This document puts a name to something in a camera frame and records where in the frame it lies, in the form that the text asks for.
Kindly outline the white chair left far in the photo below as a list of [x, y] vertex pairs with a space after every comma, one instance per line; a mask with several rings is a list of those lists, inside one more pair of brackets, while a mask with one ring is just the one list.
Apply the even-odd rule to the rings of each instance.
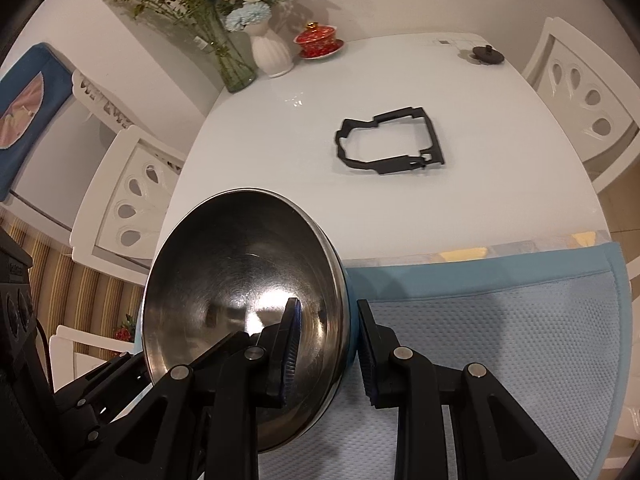
[[186, 155], [135, 125], [79, 70], [73, 96], [115, 137], [70, 232], [75, 262], [144, 285]]

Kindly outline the red tea cup set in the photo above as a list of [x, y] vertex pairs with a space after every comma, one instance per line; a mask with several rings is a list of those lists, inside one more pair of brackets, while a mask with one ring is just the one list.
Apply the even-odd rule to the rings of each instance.
[[308, 22], [294, 38], [294, 44], [299, 47], [298, 55], [303, 60], [325, 58], [344, 47], [344, 41], [336, 36], [334, 26], [318, 22]]

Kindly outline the white chair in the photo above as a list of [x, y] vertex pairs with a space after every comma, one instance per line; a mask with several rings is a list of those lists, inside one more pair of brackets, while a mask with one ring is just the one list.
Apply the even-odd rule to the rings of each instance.
[[57, 392], [115, 356], [124, 352], [136, 354], [142, 350], [138, 328], [134, 330], [132, 341], [122, 338], [110, 338], [59, 325], [49, 339], [53, 391]]
[[186, 155], [135, 125], [79, 70], [73, 96], [115, 137], [70, 232], [75, 262], [144, 285]]
[[639, 86], [562, 18], [547, 18], [523, 70], [601, 193], [639, 161]]

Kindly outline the white chair left near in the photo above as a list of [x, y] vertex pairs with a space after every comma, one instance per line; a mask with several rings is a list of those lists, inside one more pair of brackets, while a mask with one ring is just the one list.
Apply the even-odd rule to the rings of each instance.
[[59, 325], [49, 339], [53, 391], [57, 392], [115, 356], [124, 352], [136, 354], [142, 350], [138, 328], [134, 330], [132, 341], [122, 338], [110, 338]]

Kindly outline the blue steel bowl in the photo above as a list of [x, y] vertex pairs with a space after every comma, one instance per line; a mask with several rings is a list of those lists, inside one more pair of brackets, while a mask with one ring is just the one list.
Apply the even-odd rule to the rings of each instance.
[[291, 396], [258, 414], [258, 448], [270, 452], [308, 431], [352, 365], [357, 308], [326, 233], [302, 208], [259, 188], [219, 193], [172, 230], [146, 281], [141, 340], [153, 382], [224, 336], [260, 333], [302, 305]]

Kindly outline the red flower plant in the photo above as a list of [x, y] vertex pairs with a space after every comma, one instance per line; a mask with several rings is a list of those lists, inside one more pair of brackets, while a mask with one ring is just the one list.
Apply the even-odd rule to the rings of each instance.
[[136, 320], [131, 314], [127, 314], [126, 318], [122, 321], [122, 324], [120, 324], [114, 331], [114, 338], [120, 341], [134, 342], [135, 334]]

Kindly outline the light blue table mat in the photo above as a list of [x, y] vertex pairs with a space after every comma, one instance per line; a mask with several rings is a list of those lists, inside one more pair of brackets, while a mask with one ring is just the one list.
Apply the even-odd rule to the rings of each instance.
[[627, 388], [620, 246], [347, 272], [376, 322], [437, 365], [484, 364], [582, 479], [600, 474]]

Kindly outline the black plastic frame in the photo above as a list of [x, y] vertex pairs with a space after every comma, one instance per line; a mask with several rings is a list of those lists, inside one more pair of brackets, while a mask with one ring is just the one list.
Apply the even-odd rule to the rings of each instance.
[[369, 120], [345, 118], [334, 136], [336, 157], [351, 170], [398, 174], [445, 165], [431, 120], [422, 107], [405, 107]]

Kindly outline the white chair right far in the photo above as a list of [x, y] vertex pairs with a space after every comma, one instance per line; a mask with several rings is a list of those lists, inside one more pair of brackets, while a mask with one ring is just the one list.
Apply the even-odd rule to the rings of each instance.
[[639, 161], [639, 86], [562, 18], [547, 18], [523, 70], [601, 193]]

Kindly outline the blue cushion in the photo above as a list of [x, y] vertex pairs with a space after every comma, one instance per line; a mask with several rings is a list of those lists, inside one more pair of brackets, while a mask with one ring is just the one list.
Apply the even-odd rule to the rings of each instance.
[[1, 79], [1, 200], [29, 152], [72, 94], [72, 73], [47, 44], [32, 46]]

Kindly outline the white ribbed vase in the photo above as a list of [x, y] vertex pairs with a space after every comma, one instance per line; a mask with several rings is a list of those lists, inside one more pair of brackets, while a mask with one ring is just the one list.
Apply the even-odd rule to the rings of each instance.
[[250, 37], [254, 61], [269, 78], [277, 78], [294, 68], [288, 45], [270, 27]]

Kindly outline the black round lid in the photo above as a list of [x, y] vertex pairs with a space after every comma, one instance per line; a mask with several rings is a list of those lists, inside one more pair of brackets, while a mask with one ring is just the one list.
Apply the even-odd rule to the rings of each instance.
[[477, 61], [487, 65], [500, 65], [504, 62], [504, 55], [491, 44], [474, 47], [472, 55]]

